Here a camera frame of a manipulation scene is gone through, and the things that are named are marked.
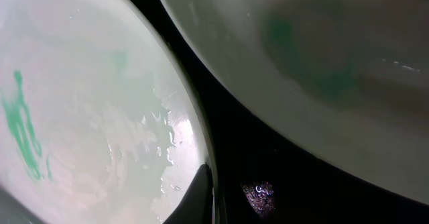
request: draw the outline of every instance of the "black background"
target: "black background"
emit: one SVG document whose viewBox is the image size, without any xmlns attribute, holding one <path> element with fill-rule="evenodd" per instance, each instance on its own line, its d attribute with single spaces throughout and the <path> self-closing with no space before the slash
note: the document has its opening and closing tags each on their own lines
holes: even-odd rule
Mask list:
<svg viewBox="0 0 429 224">
<path fill-rule="evenodd" d="M 429 208 L 301 150 L 238 103 L 195 56 L 160 0 L 131 0 L 182 62 L 206 113 L 228 223 L 429 223 Z M 260 220 L 241 184 L 270 181 L 275 213 Z"/>
</svg>

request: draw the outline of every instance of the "white plate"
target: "white plate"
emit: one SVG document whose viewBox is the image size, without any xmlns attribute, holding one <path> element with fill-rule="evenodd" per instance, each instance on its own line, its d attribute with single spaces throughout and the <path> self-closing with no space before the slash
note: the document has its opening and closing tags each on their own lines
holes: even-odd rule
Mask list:
<svg viewBox="0 0 429 224">
<path fill-rule="evenodd" d="M 210 163 L 178 63 L 128 0 L 0 0 L 0 94 L 0 185 L 47 223 L 159 223 Z"/>
<path fill-rule="evenodd" d="M 162 2 L 258 118 L 316 157 L 429 204 L 428 0 Z"/>
</svg>

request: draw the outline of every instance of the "black pointed object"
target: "black pointed object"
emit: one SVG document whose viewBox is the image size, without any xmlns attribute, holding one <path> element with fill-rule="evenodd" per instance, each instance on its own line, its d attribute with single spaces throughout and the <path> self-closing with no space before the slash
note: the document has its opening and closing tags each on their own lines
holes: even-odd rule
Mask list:
<svg viewBox="0 0 429 224">
<path fill-rule="evenodd" d="M 203 164 L 195 174 L 182 201 L 164 224 L 212 223 L 213 181 L 210 168 Z"/>
</svg>

